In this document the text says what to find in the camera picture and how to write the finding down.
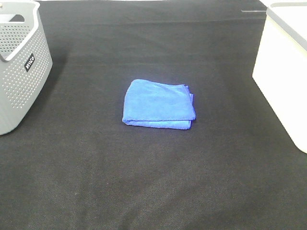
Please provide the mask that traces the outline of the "grey perforated plastic basket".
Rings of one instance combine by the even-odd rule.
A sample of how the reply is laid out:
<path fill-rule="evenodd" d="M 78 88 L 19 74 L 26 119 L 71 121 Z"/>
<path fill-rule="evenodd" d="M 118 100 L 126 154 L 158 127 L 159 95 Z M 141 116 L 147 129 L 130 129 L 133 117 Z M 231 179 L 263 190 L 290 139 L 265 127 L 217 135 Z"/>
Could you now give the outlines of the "grey perforated plastic basket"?
<path fill-rule="evenodd" d="M 1 15 L 23 17 L 0 24 L 0 133 L 13 131 L 40 94 L 52 68 L 52 58 L 33 0 L 2 0 Z"/>

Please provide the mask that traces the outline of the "black table cloth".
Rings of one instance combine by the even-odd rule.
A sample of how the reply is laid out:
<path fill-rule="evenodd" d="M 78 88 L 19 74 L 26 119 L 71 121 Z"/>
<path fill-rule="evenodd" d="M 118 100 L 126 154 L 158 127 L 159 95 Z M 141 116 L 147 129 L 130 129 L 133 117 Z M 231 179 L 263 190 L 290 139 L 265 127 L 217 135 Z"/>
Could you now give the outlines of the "black table cloth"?
<path fill-rule="evenodd" d="M 252 71 L 258 0 L 43 1 L 52 71 L 0 138 L 3 230 L 304 230 L 307 156 Z M 186 84 L 189 130 L 122 123 L 134 79 Z"/>

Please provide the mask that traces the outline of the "blue towel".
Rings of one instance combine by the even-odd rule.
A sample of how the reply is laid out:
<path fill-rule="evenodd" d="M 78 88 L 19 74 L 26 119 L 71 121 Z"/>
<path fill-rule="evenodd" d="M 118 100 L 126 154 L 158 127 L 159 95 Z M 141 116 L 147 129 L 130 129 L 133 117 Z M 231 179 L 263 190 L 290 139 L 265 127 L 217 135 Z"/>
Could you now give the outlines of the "blue towel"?
<path fill-rule="evenodd" d="M 129 126 L 187 130 L 196 114 L 185 84 L 133 80 L 127 89 L 122 122 Z"/>

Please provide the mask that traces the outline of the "white storage box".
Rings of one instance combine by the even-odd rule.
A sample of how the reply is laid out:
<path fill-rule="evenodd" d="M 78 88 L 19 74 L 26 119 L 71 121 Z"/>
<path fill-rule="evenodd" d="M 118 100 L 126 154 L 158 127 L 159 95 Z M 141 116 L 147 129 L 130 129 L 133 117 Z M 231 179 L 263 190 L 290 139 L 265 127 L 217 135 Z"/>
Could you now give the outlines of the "white storage box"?
<path fill-rule="evenodd" d="M 275 2 L 252 74 L 289 137 L 307 151 L 307 3 Z"/>

